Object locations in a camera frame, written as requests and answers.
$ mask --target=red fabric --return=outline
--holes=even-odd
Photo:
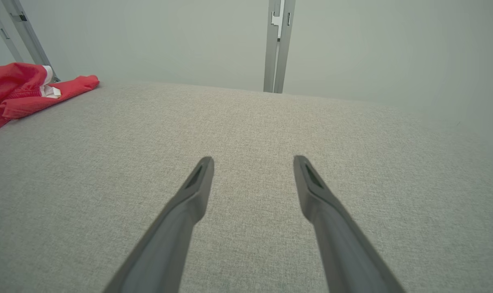
[[[11,119],[26,117],[98,85],[98,78],[94,75],[50,83],[49,86],[60,89],[62,95],[60,98],[46,98],[40,92],[45,79],[46,69],[42,65],[11,63],[0,66],[0,128]]]

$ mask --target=table surface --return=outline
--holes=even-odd
[[[493,292],[493,152],[365,102],[107,84],[0,129],[0,291],[102,291],[213,156],[180,292],[327,291],[293,178],[308,157],[407,291]]]

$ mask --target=metal bracket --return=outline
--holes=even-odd
[[[281,26],[284,11],[284,0],[280,0],[280,3],[275,6],[276,11],[272,11],[272,22],[271,24],[277,26],[277,38],[281,38]]]
[[[13,15],[10,13],[10,16],[13,18],[14,22],[27,22],[28,21],[28,19],[26,18],[26,16],[24,14]]]

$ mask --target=gray fabric surface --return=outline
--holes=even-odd
[[[0,292],[99,292],[202,156],[180,292],[327,290],[301,214],[306,155],[411,292],[493,292],[493,153],[362,102],[107,85],[0,130]]]

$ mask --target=gray metal frame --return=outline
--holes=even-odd
[[[292,34],[294,10],[295,0],[285,0],[281,28],[281,41],[279,44],[279,56],[277,58],[277,71],[275,76],[276,81],[274,84],[274,93],[282,93],[284,74],[286,72],[286,61],[288,59],[288,50],[290,49],[290,36]]]
[[[263,91],[270,93],[282,93],[284,73],[290,47],[290,35],[292,34],[293,13],[295,0],[285,0],[279,52],[277,51],[278,27],[272,24],[272,15],[279,16],[281,0],[269,0],[268,2],[268,28],[266,34],[265,56],[265,84]]]
[[[13,58],[15,59],[16,62],[23,62],[22,57],[20,56],[20,53],[18,52],[16,46],[14,45],[13,41],[10,39],[10,36],[6,32],[6,28],[4,28],[1,20],[0,20],[0,35],[4,39],[4,43],[8,47],[8,50],[12,53]]]
[[[35,64],[41,65],[49,65],[51,63],[46,56],[44,49],[40,45],[39,39],[33,31],[33,27],[29,23],[26,18],[26,13],[24,12],[24,8],[20,4],[19,0],[1,0],[6,11],[10,14],[13,24],[15,28],[17,28],[17,32],[20,35],[20,38],[23,40],[26,48],[28,49],[31,58]],[[60,81],[60,79],[53,71],[53,82]]]
[[[272,24],[272,15],[280,15],[281,0],[268,1],[268,28],[266,34],[265,85],[263,91],[274,92],[278,27]]]

